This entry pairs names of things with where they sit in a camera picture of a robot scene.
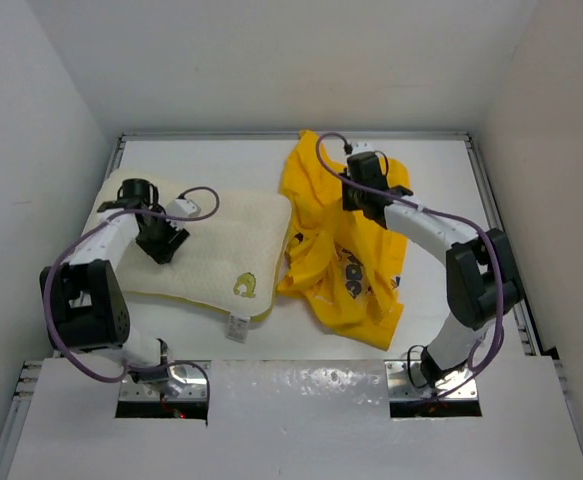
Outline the cream quilted pillow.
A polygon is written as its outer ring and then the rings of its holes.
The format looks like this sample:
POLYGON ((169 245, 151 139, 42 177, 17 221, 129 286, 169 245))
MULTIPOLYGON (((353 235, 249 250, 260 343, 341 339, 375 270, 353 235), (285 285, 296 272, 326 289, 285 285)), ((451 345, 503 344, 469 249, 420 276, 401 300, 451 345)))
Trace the cream quilted pillow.
POLYGON ((185 225, 190 236, 159 265, 129 246, 116 268, 122 290, 168 297, 262 321, 270 313, 291 220, 277 193, 217 190, 219 210, 185 225))

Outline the yellow pillowcase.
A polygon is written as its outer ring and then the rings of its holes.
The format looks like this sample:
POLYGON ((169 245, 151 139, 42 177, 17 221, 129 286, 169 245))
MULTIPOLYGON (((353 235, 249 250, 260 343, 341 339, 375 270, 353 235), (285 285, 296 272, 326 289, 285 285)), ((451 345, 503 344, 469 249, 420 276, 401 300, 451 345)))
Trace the yellow pillowcase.
POLYGON ((301 297, 333 333, 388 350, 403 306, 398 288, 407 251, 404 236, 360 211, 342 207, 342 166, 310 130, 286 159, 279 191, 292 208, 278 293, 301 297))

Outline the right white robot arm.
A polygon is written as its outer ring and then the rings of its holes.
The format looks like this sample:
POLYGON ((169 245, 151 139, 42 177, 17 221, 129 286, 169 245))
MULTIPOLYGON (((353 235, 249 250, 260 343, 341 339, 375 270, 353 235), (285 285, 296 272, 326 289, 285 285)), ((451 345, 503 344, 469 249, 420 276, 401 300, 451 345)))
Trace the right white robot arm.
POLYGON ((424 346, 416 388, 435 389, 449 373, 479 372, 473 356, 479 341, 493 335, 485 363, 503 342, 503 317, 524 297, 520 274, 507 235, 481 229, 457 215, 434 211, 401 185, 390 185, 387 162, 368 147, 349 147, 341 173, 342 204, 360 211, 382 228, 400 234, 437 259, 445 269, 450 310, 437 336, 424 346))

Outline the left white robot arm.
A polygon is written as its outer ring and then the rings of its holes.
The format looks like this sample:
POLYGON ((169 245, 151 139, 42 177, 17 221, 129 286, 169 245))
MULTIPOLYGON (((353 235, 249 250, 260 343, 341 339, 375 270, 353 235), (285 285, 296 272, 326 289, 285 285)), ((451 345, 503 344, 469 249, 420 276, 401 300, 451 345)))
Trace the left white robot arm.
POLYGON ((96 209, 96 226, 40 274, 49 339, 83 374, 102 383, 169 378, 164 341, 139 333, 116 277, 131 246, 157 266, 170 263, 188 238, 199 206, 178 197, 161 205, 159 190, 140 178, 122 182, 96 209))

